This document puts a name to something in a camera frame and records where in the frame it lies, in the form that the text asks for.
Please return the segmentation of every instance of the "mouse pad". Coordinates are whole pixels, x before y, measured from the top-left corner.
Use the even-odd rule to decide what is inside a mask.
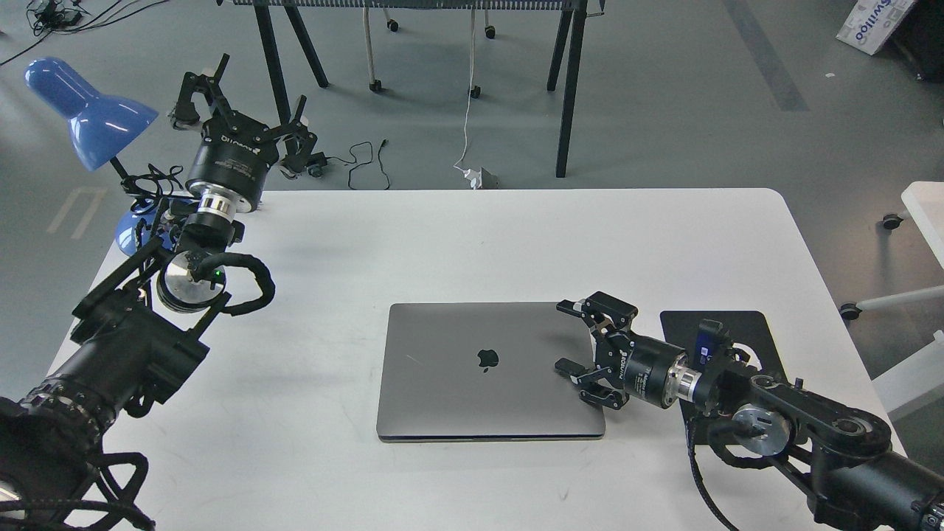
[[[695,342],[699,334],[699,323],[703,319],[711,319],[724,324],[731,333],[731,340],[735,346],[750,347],[755,358],[764,371],[770,374],[779,374],[786,377],[784,365],[780,361],[777,347],[767,326],[764,314],[756,311],[665,311],[659,315],[662,320],[662,330],[666,343],[684,348],[689,356],[695,352]],[[698,413],[695,406],[685,401],[679,401],[682,407],[683,420],[687,424],[692,416]],[[695,433],[695,444],[708,444],[705,426]]]

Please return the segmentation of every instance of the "lamp shade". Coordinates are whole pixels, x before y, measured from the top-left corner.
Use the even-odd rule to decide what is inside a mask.
[[[101,94],[64,60],[37,59],[26,86],[69,121],[72,145],[89,171],[107,163],[151,125],[158,112],[142,103]]]

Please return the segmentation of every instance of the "cardboard box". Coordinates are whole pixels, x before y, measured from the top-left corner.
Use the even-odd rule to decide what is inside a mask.
[[[918,0],[858,0],[835,37],[875,55]]]

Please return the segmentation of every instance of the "silver laptop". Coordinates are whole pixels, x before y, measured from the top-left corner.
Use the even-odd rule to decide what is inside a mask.
[[[554,370],[590,334],[553,302],[394,304],[377,435],[387,442],[599,438],[603,413]]]

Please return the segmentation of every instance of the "caster wheel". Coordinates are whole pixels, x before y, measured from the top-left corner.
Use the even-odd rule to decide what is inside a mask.
[[[891,231],[897,229],[903,221],[904,220],[897,214],[886,214],[885,217],[882,218],[882,227]]]
[[[861,313],[862,310],[855,305],[855,302],[846,302],[842,306],[839,306],[839,316],[847,321],[855,321],[859,318],[859,314]]]

